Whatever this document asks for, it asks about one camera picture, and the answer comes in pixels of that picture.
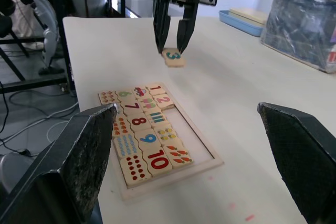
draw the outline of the wooden puzzle board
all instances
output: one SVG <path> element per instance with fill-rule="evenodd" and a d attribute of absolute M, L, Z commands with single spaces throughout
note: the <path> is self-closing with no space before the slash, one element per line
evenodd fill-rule
<path fill-rule="evenodd" d="M 190 120 L 188 115 L 184 112 L 182 107 L 173 98 L 173 96 L 171 95 L 169 90 L 166 88 L 166 86 L 162 83 L 155 83 L 155 84 L 160 85 L 165 90 L 165 93 L 169 96 L 169 98 L 174 103 L 174 107 L 169 108 L 169 109 L 164 109 L 162 110 L 162 113 L 166 117 L 166 119 L 169 121 L 169 123 L 171 124 L 173 130 L 176 131 L 178 138 L 182 140 L 184 150 L 188 151 L 193 162 L 191 164 L 184 165 L 182 167 L 178 167 L 178 168 L 174 167 L 172 170 L 168 172 L 152 176 L 151 178 L 148 178 L 138 184 L 130 185 L 127 183 L 126 181 L 127 179 L 125 179 L 125 176 L 124 176 L 124 173 L 121 167 L 121 163 L 125 167 L 126 165 L 125 163 L 127 162 L 126 160 L 123 160 L 125 159 L 125 157 L 124 158 L 120 157 L 120 149 L 117 151 L 117 148 L 115 146 L 117 142 L 113 144 L 113 138 L 112 138 L 110 159 L 111 159 L 111 163 L 112 163 L 114 172 L 118 180 L 118 184 L 120 186 L 120 192 L 121 192 L 122 199 L 124 200 L 131 199 L 133 197 L 149 193 L 165 185 L 169 185 L 171 183 L 174 183 L 184 178 L 190 177 L 192 175 L 201 173 L 208 169 L 220 166 L 224 163 L 223 160 L 218 156 L 218 154 L 212 148 L 210 143 L 204 138 L 204 136 L 201 134 L 198 128 L 193 124 L 193 122 Z M 105 99 L 105 102 L 106 103 L 117 103 L 118 106 L 119 104 L 124 104 L 120 102 L 117 99 L 117 97 L 109 97 Z M 126 110 L 123 110 L 123 108 L 124 107 L 121 108 L 122 110 L 120 112 L 121 113 L 120 115 L 122 117 L 128 118 L 127 115 L 122 114 L 123 112 L 127 113 Z M 132 157 L 135 154 L 134 153 L 132 154 L 133 155 L 126 156 L 126 157 L 129 157 L 128 161 L 134 161 Z M 144 173 L 143 176 L 144 178 L 147 178 L 148 174 Z"/>

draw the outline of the chair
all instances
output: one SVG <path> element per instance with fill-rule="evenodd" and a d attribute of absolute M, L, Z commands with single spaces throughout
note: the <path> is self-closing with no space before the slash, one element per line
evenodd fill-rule
<path fill-rule="evenodd" d="M 10 34 L 16 41 L 22 52 L 25 54 L 25 56 L 29 58 L 27 50 L 23 47 L 19 39 L 16 37 L 15 33 L 12 31 L 12 26 L 13 22 L 10 17 L 0 15 L 0 38 L 4 38 Z M 23 77 L 21 72 L 16 68 L 16 66 L 12 63 L 8 55 L 1 49 L 1 47 L 0 47 L 0 56 L 5 60 L 7 65 L 12 69 L 12 71 L 20 79 L 20 81 L 25 81 L 25 78 Z"/>

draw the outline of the floor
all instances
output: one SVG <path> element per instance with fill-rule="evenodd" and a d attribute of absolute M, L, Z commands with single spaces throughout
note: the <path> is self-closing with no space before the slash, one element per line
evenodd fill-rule
<path fill-rule="evenodd" d="M 13 47 L 5 48 L 3 50 L 7 51 L 7 54 L 10 59 L 13 61 L 15 66 L 21 71 L 26 79 L 36 79 L 39 78 L 38 70 L 44 66 L 44 63 L 41 60 L 42 54 L 41 52 L 30 52 L 31 56 L 29 59 L 22 56 L 22 53 L 19 52 L 18 49 Z M 55 61 L 55 64 L 64 67 L 64 60 L 58 59 Z M 17 77 L 13 74 L 11 69 L 7 66 L 2 58 L 0 58 L 0 81 L 2 83 L 10 83 L 18 81 Z M 45 94 L 62 94 L 62 91 L 58 85 L 48 86 L 38 89 L 33 89 L 39 92 L 43 92 Z M 5 129 L 2 133 L 0 133 L 0 138 L 5 140 L 8 136 L 20 131 L 24 127 L 26 127 L 31 122 L 36 120 L 45 118 L 46 116 L 33 108 L 28 108 L 26 106 L 17 106 L 13 105 L 9 102 L 9 97 L 13 93 L 5 94 L 8 107 L 9 107 L 9 116 L 5 125 Z M 73 104 L 77 102 L 75 97 L 71 97 L 70 94 L 63 94 L 57 97 L 49 97 L 40 94 L 35 94 L 30 91 L 20 92 L 13 96 L 12 102 L 24 104 L 28 106 L 35 106 L 41 110 L 43 110 L 46 114 L 52 114 L 56 111 L 64 110 L 66 108 L 71 107 Z M 59 114 L 58 116 L 62 116 L 67 114 L 64 112 Z M 64 120 L 61 119 L 49 119 L 44 121 L 36 126 L 33 126 L 27 130 L 25 130 L 22 134 L 16 136 L 8 143 L 6 146 L 18 150 L 18 149 L 28 149 L 32 154 L 36 154 L 41 152 L 45 147 L 47 147 L 50 143 L 47 140 L 47 131 L 51 126 L 59 122 L 66 122 L 66 119 L 71 118 L 72 115 L 78 113 L 77 110 L 72 113 L 71 115 L 65 117 Z M 6 115 L 6 107 L 5 103 L 0 97 L 0 129 L 2 128 L 4 118 Z M 50 130 L 49 138 L 51 141 L 55 140 L 66 123 L 61 123 L 56 125 L 53 129 Z M 7 154 L 11 151 L 7 150 L 1 143 L 0 143 L 0 155 Z"/>

